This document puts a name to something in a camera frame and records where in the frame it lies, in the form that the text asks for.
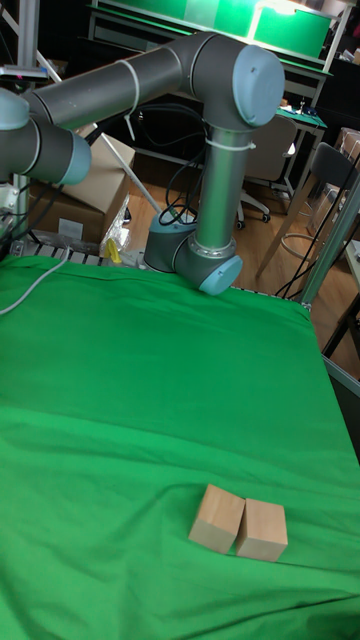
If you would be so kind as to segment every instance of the green cloth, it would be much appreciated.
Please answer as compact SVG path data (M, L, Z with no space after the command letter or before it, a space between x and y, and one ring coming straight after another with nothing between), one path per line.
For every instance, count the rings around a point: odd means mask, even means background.
M7 307L54 262L0 265ZM0 317L1 640L360 638L359 467L309 314L66 264ZM187 535L282 504L277 563Z

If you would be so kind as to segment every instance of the white label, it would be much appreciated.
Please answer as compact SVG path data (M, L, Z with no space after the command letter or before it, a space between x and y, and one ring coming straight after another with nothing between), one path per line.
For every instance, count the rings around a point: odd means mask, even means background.
M59 233L62 236L68 236L69 238L75 238L76 240L82 240L83 225L80 222L74 222L73 220L65 220L65 218L59 218Z

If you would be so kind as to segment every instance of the yellow object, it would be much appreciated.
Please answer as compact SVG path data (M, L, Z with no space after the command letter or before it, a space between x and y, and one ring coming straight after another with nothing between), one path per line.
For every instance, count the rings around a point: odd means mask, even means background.
M109 238L105 245L104 258L111 258L114 264L121 264L122 262L117 246L112 238Z

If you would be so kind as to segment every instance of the wooden floor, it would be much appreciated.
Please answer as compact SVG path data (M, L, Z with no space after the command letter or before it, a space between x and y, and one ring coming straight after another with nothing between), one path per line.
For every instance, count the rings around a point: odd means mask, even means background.
M177 168L176 165L171 163L165 164L153 158L144 159L144 157L137 156L135 171L162 208L165 207L165 185ZM175 186L181 190L183 185L176 184ZM235 285L254 291L274 294L291 279L299 265L299 260L282 247L279 247L261 277L256 278L255 274L267 247L284 220L287 203L273 195L273 192L267 187L249 184L246 185L246 188L251 195L257 197L270 208L272 217L270 222L264 224L259 211L245 205L247 207L247 209L244 208L245 229L239 231L234 226L237 253L244 262ZM175 198L177 195L178 192L174 191L171 192L170 197ZM149 224L154 211L133 184L130 190L129 208L133 217L129 225L131 232L131 245L129 248L138 249L145 246ZM291 231L306 233L307 221L308 218L299 215ZM306 240L293 239L292 242L300 253L308 248ZM337 325L338 319L350 305L357 292L357 286L344 259L330 270L313 304L311 317L320 349L325 346ZM342 340L332 359L356 379L360 378L359 358L349 335L346 335Z

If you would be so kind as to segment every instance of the chair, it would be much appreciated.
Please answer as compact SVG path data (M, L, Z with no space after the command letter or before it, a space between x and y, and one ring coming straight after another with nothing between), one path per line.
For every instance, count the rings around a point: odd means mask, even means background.
M253 134L256 149L249 151L245 177L275 181L280 177L297 133L296 124L284 116L275 116L261 129ZM263 222L269 222L270 211L262 202L249 196L245 190L241 192L241 200L237 210L237 228L245 227L242 202L252 204L263 212Z
M272 241L270 247L265 253L263 261L256 273L257 277L262 274L265 267L268 265L271 258L275 254L279 244L282 244L284 249L286 249L293 255L302 257L300 256L300 254L294 252L290 247L286 245L285 239L287 237L300 236L309 239L310 241L313 240L311 236L303 236L303 234L296 233L288 234L287 231L291 227L294 219L296 218L315 184L320 180L322 182L328 182L332 185L335 185L340 189L351 189L352 185L355 182L356 176L357 171L354 170L354 165L350 162L350 160L345 158L345 156L343 156L340 151L337 151L333 147L330 147L328 144L326 144L326 142L321 142L319 144L311 163L310 175L301 191L292 199L287 212L287 216L278 233L276 234L274 240ZM329 232L329 226L331 224L331 220L328 220L321 229L317 244L315 246L315 250L312 253L311 258L309 259L309 266L314 264L315 260L317 259L318 254L321 251L321 248L326 240Z

